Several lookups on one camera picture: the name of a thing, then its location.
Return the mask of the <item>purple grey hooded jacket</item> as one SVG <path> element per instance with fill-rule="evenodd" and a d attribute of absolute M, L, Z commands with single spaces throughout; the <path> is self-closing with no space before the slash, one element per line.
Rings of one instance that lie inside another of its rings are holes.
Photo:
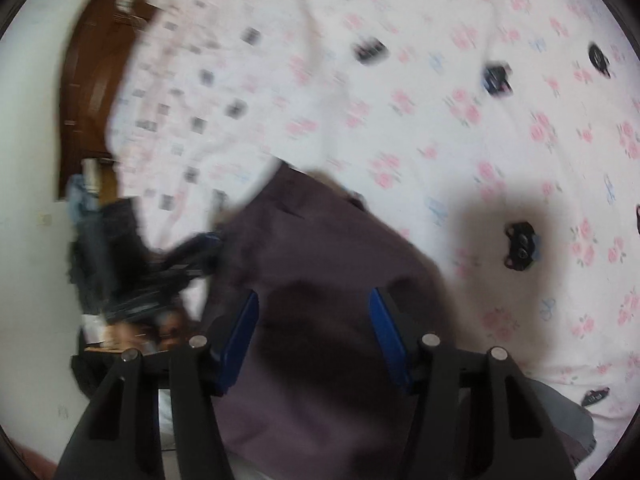
<path fill-rule="evenodd" d="M 203 320 L 254 290 L 257 325 L 216 406 L 224 445 L 275 479 L 399 479 L 414 396 L 393 381 L 369 316 L 387 289 L 420 332 L 456 348 L 434 271 L 399 235 L 288 165 L 224 226 Z M 593 450 L 588 413 L 527 381 L 575 470 Z"/>

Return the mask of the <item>dark wooden headboard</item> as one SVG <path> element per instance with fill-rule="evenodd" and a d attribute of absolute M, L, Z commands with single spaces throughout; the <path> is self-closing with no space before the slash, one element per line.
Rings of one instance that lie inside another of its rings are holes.
<path fill-rule="evenodd" d="M 109 160 L 108 116 L 137 34 L 157 7 L 145 0 L 88 0 L 76 22 L 64 56 L 58 92 L 58 189 L 81 172 L 88 158 Z"/>

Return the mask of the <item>pink cat print duvet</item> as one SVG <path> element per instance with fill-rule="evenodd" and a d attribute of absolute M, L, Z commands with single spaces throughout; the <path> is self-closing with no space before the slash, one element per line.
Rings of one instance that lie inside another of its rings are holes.
<path fill-rule="evenodd" d="M 470 348 L 586 401 L 589 479 L 639 404 L 639 61 L 602 0 L 146 0 L 106 128 L 165 248 L 278 160 L 436 263 Z"/>

